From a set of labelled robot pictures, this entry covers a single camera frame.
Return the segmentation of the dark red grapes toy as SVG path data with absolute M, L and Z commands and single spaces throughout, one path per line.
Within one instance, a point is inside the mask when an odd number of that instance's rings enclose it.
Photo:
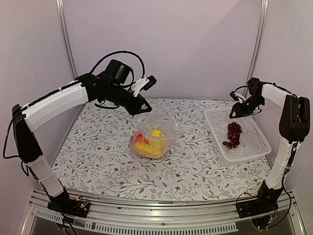
M 236 122 L 229 123 L 227 126 L 227 140 L 223 141 L 223 145 L 228 149 L 237 148 L 240 145 L 240 136 L 242 127 Z

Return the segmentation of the clear zip top bag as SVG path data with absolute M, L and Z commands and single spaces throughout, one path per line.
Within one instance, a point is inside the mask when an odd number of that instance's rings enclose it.
M 147 117 L 140 117 L 129 146 L 138 156 L 158 159 L 183 135 L 178 122 L 161 104 L 154 102 Z

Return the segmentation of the yellow lemon toy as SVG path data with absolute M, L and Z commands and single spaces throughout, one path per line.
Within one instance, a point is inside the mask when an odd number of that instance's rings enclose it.
M 162 132 L 158 129 L 152 131 L 151 133 L 151 140 L 150 140 L 150 144 L 155 147 L 155 148 L 162 148 L 163 146 L 163 141 L 161 139 L 162 137 Z

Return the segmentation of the orange pumpkin toy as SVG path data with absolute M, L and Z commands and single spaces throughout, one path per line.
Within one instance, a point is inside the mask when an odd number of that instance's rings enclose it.
M 135 142 L 142 142 L 145 144 L 149 144 L 148 140 L 146 138 L 143 138 L 142 136 L 138 136 Z

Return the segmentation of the yellow banana toy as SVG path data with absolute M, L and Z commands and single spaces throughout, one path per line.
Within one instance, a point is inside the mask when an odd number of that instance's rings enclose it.
M 136 142 L 134 144 L 134 150 L 137 154 L 152 159 L 160 158 L 163 152 L 161 147 L 143 142 Z

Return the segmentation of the red bell pepper toy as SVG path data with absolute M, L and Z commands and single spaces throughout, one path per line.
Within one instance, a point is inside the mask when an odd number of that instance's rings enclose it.
M 135 134 L 131 136 L 131 143 L 134 144 L 136 142 L 144 142 L 142 134 Z

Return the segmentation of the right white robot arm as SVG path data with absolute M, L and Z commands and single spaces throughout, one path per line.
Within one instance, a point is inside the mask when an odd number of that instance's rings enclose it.
M 241 88 L 248 89 L 250 94 L 248 98 L 237 93 Z M 296 152 L 310 131 L 310 100 L 297 96 L 275 83 L 260 81 L 255 77 L 237 90 L 230 92 L 230 96 L 236 101 L 229 115 L 232 119 L 253 115 L 255 109 L 265 105 L 266 100 L 282 108 L 279 121 L 279 149 L 270 174 L 265 179 L 265 188 L 259 190 L 282 192 L 284 179 L 292 167 Z

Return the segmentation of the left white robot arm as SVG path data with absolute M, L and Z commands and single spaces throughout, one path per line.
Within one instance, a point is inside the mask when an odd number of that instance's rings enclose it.
M 107 68 L 98 75 L 92 72 L 77 77 L 73 82 L 24 106 L 12 109 L 12 126 L 18 157 L 30 168 L 37 180 L 53 197 L 54 205 L 61 212 L 69 212 L 73 203 L 63 193 L 65 189 L 53 173 L 34 133 L 45 123 L 58 115 L 86 103 L 97 100 L 109 101 L 116 108 L 123 107 L 134 116 L 152 110 L 140 91 L 150 89 L 155 83 L 154 76 L 141 77 L 124 85 L 133 70 L 117 60 L 111 60 Z

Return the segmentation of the white perforated plastic basket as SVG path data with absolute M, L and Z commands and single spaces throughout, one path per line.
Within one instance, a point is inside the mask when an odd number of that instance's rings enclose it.
M 252 117 L 230 119 L 231 108 L 204 112 L 225 165 L 250 162 L 271 152 L 271 145 Z

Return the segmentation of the floral patterned table mat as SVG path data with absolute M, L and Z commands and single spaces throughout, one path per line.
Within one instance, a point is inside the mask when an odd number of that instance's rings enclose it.
M 137 156 L 129 140 L 138 122 L 125 109 L 87 104 L 67 136 L 53 171 L 68 189 L 132 199 L 207 201 L 255 195 L 270 167 L 266 158 L 226 166 L 204 111 L 229 101 L 159 99 L 183 132 L 160 159 Z

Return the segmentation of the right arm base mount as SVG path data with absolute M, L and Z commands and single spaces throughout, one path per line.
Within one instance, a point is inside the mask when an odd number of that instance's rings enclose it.
M 269 213 L 275 213 L 278 209 L 277 200 L 282 191 L 283 188 L 269 188 L 265 181 L 263 181 L 253 200 L 238 202 L 240 196 L 238 197 L 236 201 L 236 209 L 239 217 L 246 218 L 258 216 L 252 219 L 252 225 L 259 230 L 267 229 L 274 219 L 274 216 Z

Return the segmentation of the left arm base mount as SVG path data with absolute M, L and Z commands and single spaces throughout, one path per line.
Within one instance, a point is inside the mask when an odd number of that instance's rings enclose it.
M 63 192 L 56 197 L 49 197 L 47 208 L 62 214 L 87 218 L 90 209 L 90 200 L 79 196 L 70 198 L 69 193 L 64 188 Z

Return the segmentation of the left aluminium corner post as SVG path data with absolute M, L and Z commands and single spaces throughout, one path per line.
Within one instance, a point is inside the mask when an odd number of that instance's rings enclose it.
M 60 25 L 61 36 L 63 39 L 63 44 L 65 48 L 69 70 L 72 75 L 72 78 L 76 78 L 77 69 L 76 69 L 76 65 L 74 62 L 74 57 L 73 57 L 73 53 L 72 53 L 72 49 L 70 45 L 70 39 L 69 39 L 69 34 L 68 34 L 68 29 L 67 29 L 66 15 L 65 15 L 65 8 L 64 8 L 63 0 L 56 0 L 56 9 L 57 9 L 58 21 Z

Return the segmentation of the aluminium front rail frame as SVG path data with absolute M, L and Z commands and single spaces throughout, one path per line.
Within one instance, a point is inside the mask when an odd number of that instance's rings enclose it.
M 34 190 L 26 208 L 23 235 L 304 235 L 294 196 L 282 194 L 271 227 L 258 230 L 251 217 L 240 218 L 236 199 L 217 201 L 144 201 L 70 190 L 90 200 L 86 218 L 62 221 L 48 209 L 48 198 Z

